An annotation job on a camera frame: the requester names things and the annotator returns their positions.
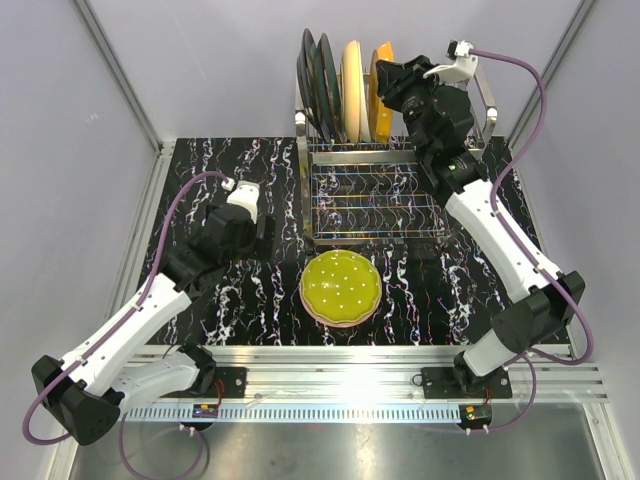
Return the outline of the yellow plate with drawing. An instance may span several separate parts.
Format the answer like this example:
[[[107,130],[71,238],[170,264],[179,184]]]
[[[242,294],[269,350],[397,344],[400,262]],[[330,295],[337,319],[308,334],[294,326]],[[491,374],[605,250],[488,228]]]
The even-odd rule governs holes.
[[[344,48],[341,58],[342,120],[344,132],[349,143],[360,140],[360,45],[350,41]]]

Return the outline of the orange polka dot plate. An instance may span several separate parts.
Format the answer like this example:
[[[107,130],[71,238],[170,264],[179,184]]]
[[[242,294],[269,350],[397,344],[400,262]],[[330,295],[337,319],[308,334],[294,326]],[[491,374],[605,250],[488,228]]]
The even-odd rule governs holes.
[[[391,136],[393,112],[383,104],[378,95],[376,63],[379,60],[394,60],[391,42],[383,43],[373,51],[369,71],[369,131],[374,142],[386,144]]]

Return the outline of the blue glazed plate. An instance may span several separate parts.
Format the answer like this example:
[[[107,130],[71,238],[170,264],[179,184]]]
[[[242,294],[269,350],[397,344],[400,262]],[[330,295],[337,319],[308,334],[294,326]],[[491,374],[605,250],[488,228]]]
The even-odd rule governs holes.
[[[328,35],[323,33],[314,55],[316,99],[320,127],[327,143],[343,143],[341,95]]]

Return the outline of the cream plate with bear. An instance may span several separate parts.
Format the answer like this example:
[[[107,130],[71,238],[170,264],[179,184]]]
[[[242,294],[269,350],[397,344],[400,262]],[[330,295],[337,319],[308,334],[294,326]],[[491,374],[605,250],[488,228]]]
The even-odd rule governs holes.
[[[369,143],[371,141],[367,94],[364,84],[359,86],[359,138],[361,143]]]

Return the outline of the dark striped rim plate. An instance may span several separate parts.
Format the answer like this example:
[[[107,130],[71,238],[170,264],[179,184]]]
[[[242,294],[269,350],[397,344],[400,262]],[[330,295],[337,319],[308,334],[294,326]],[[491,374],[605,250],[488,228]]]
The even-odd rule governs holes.
[[[297,82],[303,103],[304,112],[311,125],[322,140],[325,140],[325,132],[318,113],[318,105],[313,87],[312,68],[309,65],[307,53],[315,46],[313,35],[309,28],[303,30],[300,49],[296,60]]]

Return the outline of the yellow wavy plate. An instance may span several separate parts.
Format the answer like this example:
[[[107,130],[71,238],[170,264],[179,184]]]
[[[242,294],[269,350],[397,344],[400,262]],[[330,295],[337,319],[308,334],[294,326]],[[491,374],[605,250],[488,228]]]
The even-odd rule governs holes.
[[[300,299],[302,295],[382,298],[382,280],[366,257],[349,250],[331,250],[318,255],[304,268],[299,295]]]

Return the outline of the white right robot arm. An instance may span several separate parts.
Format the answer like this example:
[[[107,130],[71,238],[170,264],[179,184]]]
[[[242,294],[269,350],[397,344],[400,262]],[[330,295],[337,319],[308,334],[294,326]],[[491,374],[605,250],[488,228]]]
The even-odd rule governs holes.
[[[495,183],[466,145],[474,117],[452,68],[420,55],[404,64],[378,60],[372,69],[383,105],[403,117],[427,192],[473,237],[511,300],[454,359],[454,388],[475,397],[507,362],[569,324],[585,282],[576,271],[563,273],[503,210]]]

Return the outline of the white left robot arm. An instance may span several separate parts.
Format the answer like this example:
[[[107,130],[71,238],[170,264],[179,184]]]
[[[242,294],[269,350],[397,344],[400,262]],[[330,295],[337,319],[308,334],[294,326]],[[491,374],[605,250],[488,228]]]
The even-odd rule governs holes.
[[[259,216],[257,200],[231,197],[208,208],[204,226],[171,249],[159,271],[94,335],[61,359],[44,355],[33,365],[38,401],[67,436],[90,445],[133,408],[169,393],[203,397],[213,390],[216,362],[195,343],[143,367],[126,364],[169,320],[210,298],[233,263],[267,260],[274,227],[274,218]]]

